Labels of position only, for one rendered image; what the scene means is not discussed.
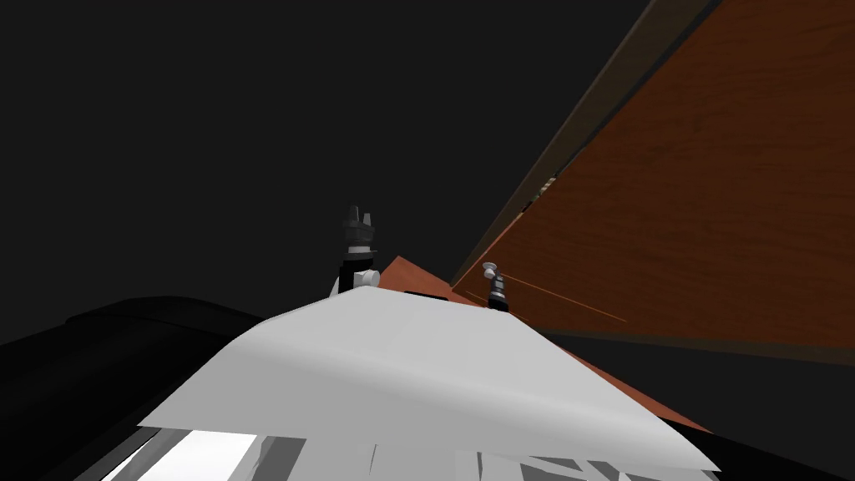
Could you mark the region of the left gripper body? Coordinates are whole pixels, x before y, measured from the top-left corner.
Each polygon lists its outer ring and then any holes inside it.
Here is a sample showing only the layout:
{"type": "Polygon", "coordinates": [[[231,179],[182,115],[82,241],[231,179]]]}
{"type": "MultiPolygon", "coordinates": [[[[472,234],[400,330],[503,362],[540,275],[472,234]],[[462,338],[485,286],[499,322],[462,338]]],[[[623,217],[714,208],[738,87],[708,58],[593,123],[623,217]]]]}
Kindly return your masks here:
{"type": "Polygon", "coordinates": [[[344,224],[347,256],[372,256],[375,250],[371,248],[375,238],[375,228],[366,224],[344,224]]]}

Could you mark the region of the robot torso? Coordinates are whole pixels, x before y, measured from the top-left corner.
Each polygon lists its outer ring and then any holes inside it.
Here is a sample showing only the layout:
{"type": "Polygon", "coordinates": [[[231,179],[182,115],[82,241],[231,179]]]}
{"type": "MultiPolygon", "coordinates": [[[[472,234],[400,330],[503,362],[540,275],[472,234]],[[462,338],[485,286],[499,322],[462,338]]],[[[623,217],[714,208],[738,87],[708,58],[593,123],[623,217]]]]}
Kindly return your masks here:
{"type": "Polygon", "coordinates": [[[252,326],[76,481],[720,481],[518,318],[364,286],[252,326]]]}

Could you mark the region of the brown wooden door leaf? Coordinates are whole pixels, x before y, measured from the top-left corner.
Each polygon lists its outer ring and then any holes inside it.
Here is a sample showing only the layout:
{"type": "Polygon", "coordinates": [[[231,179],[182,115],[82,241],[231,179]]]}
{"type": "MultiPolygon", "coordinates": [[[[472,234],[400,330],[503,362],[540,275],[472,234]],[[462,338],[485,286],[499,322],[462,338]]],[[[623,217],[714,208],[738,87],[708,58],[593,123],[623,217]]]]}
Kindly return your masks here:
{"type": "Polygon", "coordinates": [[[453,288],[544,331],[855,351],[855,0],[651,0],[453,288]]]}

